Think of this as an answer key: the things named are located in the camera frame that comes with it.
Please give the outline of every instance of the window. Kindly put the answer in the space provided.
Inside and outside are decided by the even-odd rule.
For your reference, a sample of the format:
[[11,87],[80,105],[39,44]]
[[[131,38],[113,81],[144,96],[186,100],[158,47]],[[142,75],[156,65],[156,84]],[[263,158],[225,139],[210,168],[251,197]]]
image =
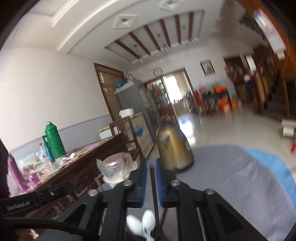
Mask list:
[[167,78],[164,78],[163,80],[165,82],[170,101],[174,103],[175,100],[181,100],[182,94],[177,84],[176,78],[174,76],[169,76]]

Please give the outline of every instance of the framed picture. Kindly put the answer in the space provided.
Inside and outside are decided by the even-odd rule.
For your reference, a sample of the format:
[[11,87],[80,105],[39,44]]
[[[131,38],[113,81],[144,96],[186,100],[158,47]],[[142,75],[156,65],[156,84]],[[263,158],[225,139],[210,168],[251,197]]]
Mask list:
[[202,66],[202,70],[204,71],[205,75],[209,75],[209,74],[214,74],[214,68],[212,66],[211,61],[208,60],[204,60],[200,62],[200,65]]

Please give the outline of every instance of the thermos handle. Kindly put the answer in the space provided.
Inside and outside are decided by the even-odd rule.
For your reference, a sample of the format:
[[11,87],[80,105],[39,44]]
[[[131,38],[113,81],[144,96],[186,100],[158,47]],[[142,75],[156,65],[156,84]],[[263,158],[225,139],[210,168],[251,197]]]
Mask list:
[[47,138],[46,135],[42,136],[42,139],[43,139],[43,142],[44,142],[44,143],[47,143],[47,141],[45,140],[45,137]]

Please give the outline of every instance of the gray wall trim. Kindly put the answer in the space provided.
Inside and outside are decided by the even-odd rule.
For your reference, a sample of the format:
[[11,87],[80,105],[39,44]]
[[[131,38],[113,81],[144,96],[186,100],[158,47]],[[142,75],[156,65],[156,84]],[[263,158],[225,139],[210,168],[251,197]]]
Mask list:
[[102,117],[105,117],[105,116],[110,116],[110,114],[102,115],[102,116],[98,116],[98,117],[95,117],[95,118],[92,118],[92,119],[89,119],[89,120],[85,120],[85,121],[82,121],[82,122],[76,123],[76,124],[74,124],[74,125],[67,126],[67,127],[65,127],[65,128],[59,129],[58,131],[63,131],[63,130],[65,130],[65,129],[71,128],[71,127],[73,127],[73,126],[78,126],[78,125],[80,125],[80,124],[83,124],[83,123],[86,123],[86,122],[89,122],[89,121],[93,121],[93,120],[95,120],[95,119],[99,119],[99,118],[102,118]]
[[[100,140],[98,130],[108,126],[112,122],[110,115],[104,115],[86,120],[75,125],[59,130],[66,151],[85,146]],[[42,137],[26,143],[11,151],[15,160],[21,160],[30,154],[39,151],[39,143],[43,143]]]
[[[71,126],[67,126],[67,127],[65,127],[65,128],[62,128],[62,129],[58,129],[58,131],[63,131],[63,130],[65,130],[65,129],[71,128],[71,127],[73,127],[73,126],[77,126],[77,125],[80,125],[80,124],[86,123],[86,122],[88,122],[88,121],[93,121],[93,120],[95,120],[95,119],[99,119],[99,118],[102,118],[102,117],[105,117],[105,116],[110,116],[110,115],[107,114],[107,115],[98,116],[98,117],[95,117],[95,118],[92,118],[92,119],[89,119],[89,120],[85,120],[85,121],[82,121],[82,122],[76,123],[76,124],[71,125]],[[20,149],[20,148],[22,148],[22,147],[24,147],[24,146],[27,146],[27,145],[31,144],[32,142],[35,142],[35,141],[40,140],[40,139],[42,139],[42,136],[41,136],[41,137],[38,137],[38,138],[35,138],[35,139],[33,139],[33,140],[29,141],[29,142],[26,142],[26,143],[20,145],[19,147],[17,147],[17,148],[15,148],[15,149],[13,149],[12,151],[10,151],[10,153],[13,153],[13,152],[15,152],[16,150],[18,150],[18,149]]]

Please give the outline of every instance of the person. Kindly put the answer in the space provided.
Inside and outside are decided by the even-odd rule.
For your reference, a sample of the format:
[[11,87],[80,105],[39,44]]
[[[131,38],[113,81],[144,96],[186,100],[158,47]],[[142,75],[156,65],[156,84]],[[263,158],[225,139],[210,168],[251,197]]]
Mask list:
[[[8,159],[8,151],[4,146],[3,142],[0,139],[0,199],[9,197],[9,188],[7,185],[7,159]],[[3,240],[17,240],[17,241],[32,241],[33,236],[31,236],[30,229],[19,229],[11,232],[2,220],[0,220],[0,230],[1,230],[1,238]]]

